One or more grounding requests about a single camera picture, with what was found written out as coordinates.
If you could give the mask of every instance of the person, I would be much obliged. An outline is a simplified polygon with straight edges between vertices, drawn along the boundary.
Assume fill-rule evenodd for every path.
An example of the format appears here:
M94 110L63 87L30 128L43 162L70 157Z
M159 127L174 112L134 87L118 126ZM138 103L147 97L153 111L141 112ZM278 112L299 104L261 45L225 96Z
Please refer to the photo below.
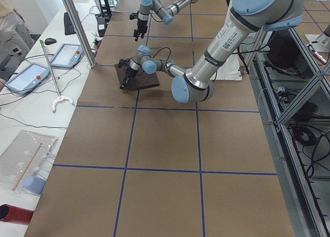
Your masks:
M6 81L0 78L0 92L4 88Z
M0 46L22 62L35 41L9 0L0 0Z

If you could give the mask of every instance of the metal rail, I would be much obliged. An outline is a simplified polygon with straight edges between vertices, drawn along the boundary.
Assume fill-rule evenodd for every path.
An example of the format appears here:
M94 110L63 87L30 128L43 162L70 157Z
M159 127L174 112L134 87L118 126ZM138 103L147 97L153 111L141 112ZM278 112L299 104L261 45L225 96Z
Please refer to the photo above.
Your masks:
M72 24L74 26L74 29L77 33L79 42L84 49L84 53L88 59L88 62L91 66L91 68L94 68L96 66L95 56L92 52L92 49L88 43L84 28L80 22L78 11L76 10L76 7L74 6L73 0L62 0L65 6L65 9L67 10L69 17L72 21Z

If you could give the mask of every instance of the robotic arm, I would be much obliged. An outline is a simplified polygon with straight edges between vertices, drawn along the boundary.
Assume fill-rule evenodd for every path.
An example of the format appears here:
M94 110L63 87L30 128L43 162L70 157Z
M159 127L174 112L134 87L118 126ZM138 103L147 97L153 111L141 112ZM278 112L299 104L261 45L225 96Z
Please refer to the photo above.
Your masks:
M126 64L126 79L134 77L141 66L148 74L164 71L174 77L172 94L177 102L207 100L214 90L211 76L249 33L262 27L265 31L296 27L302 20L302 10L303 0L233 0L230 18L192 68L184 69L173 61L153 59L150 50L140 46Z
M132 13L129 16L130 20L138 19L138 28L134 29L135 41L138 41L139 36L143 39L144 34L148 29L149 13L153 10L162 22L169 25L173 20L174 15L178 14L186 6L196 3L197 0L177 0L170 6L165 8L160 0L141 0L140 10L136 13Z

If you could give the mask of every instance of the light blue joint cap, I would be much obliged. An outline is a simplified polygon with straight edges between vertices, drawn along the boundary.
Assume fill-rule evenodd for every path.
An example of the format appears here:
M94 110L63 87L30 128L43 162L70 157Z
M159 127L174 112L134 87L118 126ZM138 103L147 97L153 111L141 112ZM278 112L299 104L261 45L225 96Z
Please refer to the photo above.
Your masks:
M268 31L280 31L292 27L297 27L301 23L302 19L303 19L303 15L299 15L295 18L285 20L283 22L278 22L271 25L264 25L263 29L264 31L268 32Z
M189 101L189 88L182 76L177 76L173 79L172 95L179 103L187 103Z
M151 50L145 45L140 45L138 50L143 53L151 54Z
M157 71L157 65L154 61L147 60L142 64L142 69L148 74L151 75Z
M169 25L173 21L173 16L167 15L161 20L165 23L165 25Z
M233 0L234 10L241 15L254 15L267 9L275 0Z
M153 0L141 0L143 6L150 6L151 4L153 4Z

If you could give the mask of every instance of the table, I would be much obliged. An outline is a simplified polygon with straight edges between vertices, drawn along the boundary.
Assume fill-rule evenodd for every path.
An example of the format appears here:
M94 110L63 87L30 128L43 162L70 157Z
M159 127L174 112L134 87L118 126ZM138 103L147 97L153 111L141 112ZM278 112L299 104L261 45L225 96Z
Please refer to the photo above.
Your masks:
M82 20L82 25L86 32L87 38L89 42L92 44L94 38L97 34L97 22L95 16L92 14L96 12L96 8L92 8L95 5L94 0L91 0L89 3L84 4L75 4L76 9L79 12L79 17ZM65 9L62 8L54 17L54 19L50 22L44 33L41 35L40 39L45 40L46 38L52 37L57 40L57 43L46 46L46 50L49 54L54 54L57 49L61 46L62 43L73 43L79 44L79 40L77 35L64 35L63 29L63 13ZM42 48L40 46L39 41L33 46L28 57L32 57L35 55L43 54ZM38 57L36 59L30 59L31 62L36 62L41 65L47 66L46 60L44 57ZM20 64L17 69L17 72L21 71L23 68L29 65L29 62L24 61ZM54 73L56 76L59 76L58 86L60 90L63 90L64 87L70 80L73 80L68 84L68 87L63 92L64 95L67 95L73 98L74 103L77 103L77 99L81 94L83 86L86 82L88 73L89 73L89 65L86 57L83 57L79 64L75 67L76 70L70 70L65 73L67 70L54 69ZM55 90L53 82L49 82L37 89L34 92L40 92L44 90ZM13 96L9 93L9 90L3 89L0 93L0 105L9 103L18 99L16 96ZM69 102L60 103L57 105L56 114L52 113L52 102L57 97L56 92L43 92L40 94L31 93L24 99L9 104L6 106L2 106L0 109L0 113L15 118L23 123L31 124L35 126L61 126L67 127L71 116L74 112L75 107L72 106ZM27 127L19 124L16 121L9 120L0 116L0 136L1 136L1 145L0 145L0 154L2 154L6 148L10 145L13 139L18 135L21 130L34 131L42 134L47 134L51 136L55 136L58 138L58 142L53 149L53 153L56 154L63 137L65 135L65 129L59 128L33 128ZM38 196L28 195L28 194L19 194L12 191L6 191L0 189L0 204L12 204L18 207L32 209L34 210L37 203L39 201ZM0 223L0 235L1 236L23 236L27 226L24 225L16 225L9 223Z
M248 76L198 104L175 102L164 73L160 87L119 89L114 65L140 44L192 66L225 0L151 21L136 43L139 3L118 2L25 236L294 236Z

